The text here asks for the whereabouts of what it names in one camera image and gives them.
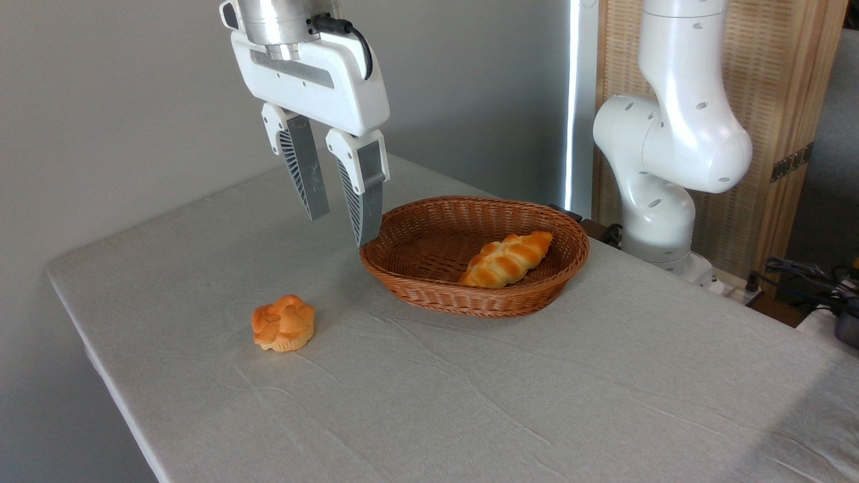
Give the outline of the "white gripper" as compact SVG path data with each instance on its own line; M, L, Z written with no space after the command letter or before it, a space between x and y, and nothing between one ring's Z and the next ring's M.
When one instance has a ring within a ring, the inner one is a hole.
M325 142L338 160L356 245L373 241L383 219L383 183L391 177L378 131L390 115L380 67L365 79L362 44L353 36L320 34L298 45L297 60L272 59L236 30L231 42L245 85L266 101L261 116L271 151L285 160L309 218L330 207L308 118L337 128Z

